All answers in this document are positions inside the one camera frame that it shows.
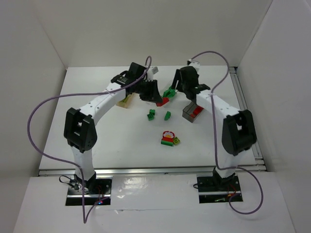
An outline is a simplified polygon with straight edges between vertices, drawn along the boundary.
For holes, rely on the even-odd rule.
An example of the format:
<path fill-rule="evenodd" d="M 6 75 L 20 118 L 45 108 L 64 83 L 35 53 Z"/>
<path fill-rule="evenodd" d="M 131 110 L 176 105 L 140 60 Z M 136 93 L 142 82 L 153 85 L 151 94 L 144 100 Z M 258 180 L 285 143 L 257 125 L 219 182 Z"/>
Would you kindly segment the red flower lego block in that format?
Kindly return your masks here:
<path fill-rule="evenodd" d="M 162 134 L 161 144 L 165 146 L 173 146 L 175 134 L 171 131 L 164 131 Z"/>

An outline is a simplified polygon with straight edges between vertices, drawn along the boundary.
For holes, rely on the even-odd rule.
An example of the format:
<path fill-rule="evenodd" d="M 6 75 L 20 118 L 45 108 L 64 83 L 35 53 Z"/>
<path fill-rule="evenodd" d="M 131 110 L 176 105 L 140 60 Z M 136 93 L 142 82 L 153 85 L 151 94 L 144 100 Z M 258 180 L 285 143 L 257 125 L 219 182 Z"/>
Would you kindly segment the lime long lego brick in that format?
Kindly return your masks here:
<path fill-rule="evenodd" d="M 121 100 L 121 102 L 127 102 L 128 101 L 128 99 L 130 98 L 131 96 L 130 95 L 128 95 L 127 97 L 125 97 L 124 99 L 122 99 Z"/>

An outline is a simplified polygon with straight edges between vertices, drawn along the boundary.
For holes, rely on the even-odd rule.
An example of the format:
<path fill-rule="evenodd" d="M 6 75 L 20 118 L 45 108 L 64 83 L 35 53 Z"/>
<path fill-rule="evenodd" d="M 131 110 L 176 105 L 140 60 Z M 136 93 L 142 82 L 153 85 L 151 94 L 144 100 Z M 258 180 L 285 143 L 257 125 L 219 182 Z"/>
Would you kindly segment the green lego brick studs up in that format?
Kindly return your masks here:
<path fill-rule="evenodd" d="M 155 109 L 150 109 L 149 113 L 152 114 L 152 115 L 155 115 L 156 111 L 155 111 Z"/>

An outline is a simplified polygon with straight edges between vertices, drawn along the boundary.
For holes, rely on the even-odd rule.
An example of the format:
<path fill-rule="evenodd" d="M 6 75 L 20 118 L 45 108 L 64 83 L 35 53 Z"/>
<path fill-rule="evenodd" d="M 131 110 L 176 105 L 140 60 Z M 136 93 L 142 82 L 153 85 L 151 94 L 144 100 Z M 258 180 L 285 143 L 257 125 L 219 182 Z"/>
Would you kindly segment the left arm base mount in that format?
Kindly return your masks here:
<path fill-rule="evenodd" d="M 82 187 L 74 180 L 69 181 L 66 197 L 66 206 L 82 205 Z M 96 179 L 92 189 L 85 190 L 85 206 L 97 205 L 105 206 L 111 204 L 112 179 Z"/>

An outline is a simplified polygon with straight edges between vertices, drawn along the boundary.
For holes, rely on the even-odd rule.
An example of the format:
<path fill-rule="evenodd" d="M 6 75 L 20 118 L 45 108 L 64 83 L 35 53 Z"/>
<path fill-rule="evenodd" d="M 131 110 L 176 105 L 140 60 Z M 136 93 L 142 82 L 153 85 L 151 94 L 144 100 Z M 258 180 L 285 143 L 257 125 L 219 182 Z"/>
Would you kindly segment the red sloped lego brick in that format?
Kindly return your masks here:
<path fill-rule="evenodd" d="M 197 117 L 197 116 L 202 112 L 202 110 L 203 110 L 203 108 L 202 108 L 201 106 L 197 106 L 197 107 L 193 110 L 191 116 L 192 116 L 193 118 Z"/>

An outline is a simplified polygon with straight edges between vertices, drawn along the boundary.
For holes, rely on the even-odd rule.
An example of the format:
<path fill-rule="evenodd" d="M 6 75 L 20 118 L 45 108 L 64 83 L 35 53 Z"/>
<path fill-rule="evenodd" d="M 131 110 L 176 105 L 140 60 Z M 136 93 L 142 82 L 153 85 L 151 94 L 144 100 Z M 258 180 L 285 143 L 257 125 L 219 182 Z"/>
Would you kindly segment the green curved lego brick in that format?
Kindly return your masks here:
<path fill-rule="evenodd" d="M 165 114 L 164 120 L 166 121 L 166 120 L 170 119 L 170 117 L 171 117 L 171 112 L 167 111 Z"/>

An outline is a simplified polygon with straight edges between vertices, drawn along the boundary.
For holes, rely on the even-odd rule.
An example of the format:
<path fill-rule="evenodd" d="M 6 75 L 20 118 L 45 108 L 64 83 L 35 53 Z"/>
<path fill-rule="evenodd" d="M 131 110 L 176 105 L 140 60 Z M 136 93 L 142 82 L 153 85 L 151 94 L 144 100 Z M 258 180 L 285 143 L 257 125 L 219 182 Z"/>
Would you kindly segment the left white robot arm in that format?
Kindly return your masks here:
<path fill-rule="evenodd" d="M 71 147 L 74 162 L 78 165 L 74 178 L 87 190 L 95 185 L 96 172 L 92 161 L 92 148 L 97 142 L 96 125 L 117 102 L 137 93 L 141 100 L 160 103 L 162 98 L 154 75 L 157 67 L 146 68 L 132 63 L 128 70 L 116 75 L 99 95 L 79 109 L 70 108 L 66 113 L 64 137 Z"/>

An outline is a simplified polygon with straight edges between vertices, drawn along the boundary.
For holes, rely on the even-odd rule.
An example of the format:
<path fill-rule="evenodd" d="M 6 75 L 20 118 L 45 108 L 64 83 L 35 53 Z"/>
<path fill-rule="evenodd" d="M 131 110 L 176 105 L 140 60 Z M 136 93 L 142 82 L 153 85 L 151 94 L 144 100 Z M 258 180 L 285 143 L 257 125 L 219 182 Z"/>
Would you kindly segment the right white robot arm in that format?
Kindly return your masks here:
<path fill-rule="evenodd" d="M 211 113 L 213 119 L 216 167 L 210 184 L 216 188 L 228 186 L 246 152 L 256 143 L 257 136 L 252 113 L 225 102 L 214 89 L 198 82 L 199 74 L 193 66 L 177 69 L 172 88 Z"/>

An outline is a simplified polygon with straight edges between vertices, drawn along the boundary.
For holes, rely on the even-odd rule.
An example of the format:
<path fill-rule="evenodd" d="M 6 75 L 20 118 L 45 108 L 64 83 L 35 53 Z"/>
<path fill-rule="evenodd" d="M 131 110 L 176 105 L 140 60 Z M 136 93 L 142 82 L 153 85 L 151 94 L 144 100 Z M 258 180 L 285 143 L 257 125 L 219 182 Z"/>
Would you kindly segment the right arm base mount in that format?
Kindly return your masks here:
<path fill-rule="evenodd" d="M 199 203 L 243 202 L 239 178 L 237 175 L 231 181 L 216 185 L 212 177 L 197 177 L 193 188 L 198 190 Z"/>

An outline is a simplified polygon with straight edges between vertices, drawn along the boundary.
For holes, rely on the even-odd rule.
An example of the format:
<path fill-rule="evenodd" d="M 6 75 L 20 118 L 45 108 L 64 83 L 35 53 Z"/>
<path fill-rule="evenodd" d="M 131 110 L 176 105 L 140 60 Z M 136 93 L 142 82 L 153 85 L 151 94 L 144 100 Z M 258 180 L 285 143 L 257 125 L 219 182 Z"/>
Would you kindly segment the red L-shaped lego brick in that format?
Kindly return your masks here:
<path fill-rule="evenodd" d="M 169 102 L 169 98 L 168 98 L 168 97 L 164 97 L 164 98 L 162 99 L 162 102 L 156 103 L 156 106 L 157 106 L 157 107 L 161 107 L 161 106 L 165 105 L 165 104 L 168 103 L 168 102 Z"/>

